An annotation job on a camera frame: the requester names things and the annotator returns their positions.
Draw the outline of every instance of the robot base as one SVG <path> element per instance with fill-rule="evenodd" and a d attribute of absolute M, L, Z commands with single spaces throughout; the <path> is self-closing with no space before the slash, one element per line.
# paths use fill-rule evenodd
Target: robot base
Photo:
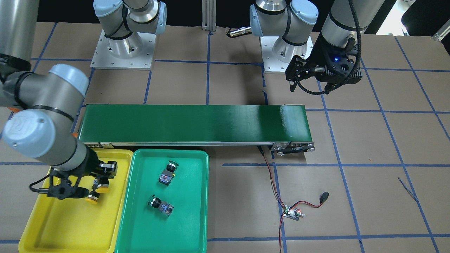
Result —
<path fill-rule="evenodd" d="M 280 61 L 275 53 L 273 52 L 273 47 L 275 42 L 277 41 L 277 36 L 264 36 L 260 37 L 260 43 L 261 43 L 261 54 L 262 54 L 262 60 L 264 62 L 264 73 L 268 74 L 284 74 L 286 71 L 286 68 L 289 65 L 289 61 L 292 57 L 289 57 L 289 60 L 287 63 Z M 306 59 L 310 56 L 312 51 L 312 40 L 311 36 L 308 38 L 308 42 L 305 44 L 306 46 L 306 53 L 304 56 L 302 56 L 303 59 Z"/>
<path fill-rule="evenodd" d="M 139 54 L 132 58 L 122 59 L 115 57 L 109 52 L 108 47 L 106 46 L 105 33 L 102 30 L 90 66 L 95 69 L 151 70 L 156 35 L 141 32 L 138 32 L 138 34 L 142 38 L 142 43 L 144 45 L 143 49 Z"/>

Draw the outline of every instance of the green tray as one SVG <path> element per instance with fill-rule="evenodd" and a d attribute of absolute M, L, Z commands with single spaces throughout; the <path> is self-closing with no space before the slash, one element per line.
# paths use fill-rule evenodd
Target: green tray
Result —
<path fill-rule="evenodd" d="M 179 163 L 170 185 L 158 181 Z M 207 245 L 209 157 L 203 151 L 139 149 L 131 161 L 116 253 L 204 253 Z M 147 205 L 155 194 L 174 206 L 167 217 Z"/>

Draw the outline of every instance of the green conveyor belt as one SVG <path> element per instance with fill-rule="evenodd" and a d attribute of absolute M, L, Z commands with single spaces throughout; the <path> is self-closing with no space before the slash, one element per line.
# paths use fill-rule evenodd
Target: green conveyor belt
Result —
<path fill-rule="evenodd" d="M 114 146 L 311 143 L 302 105 L 87 105 L 79 139 Z"/>

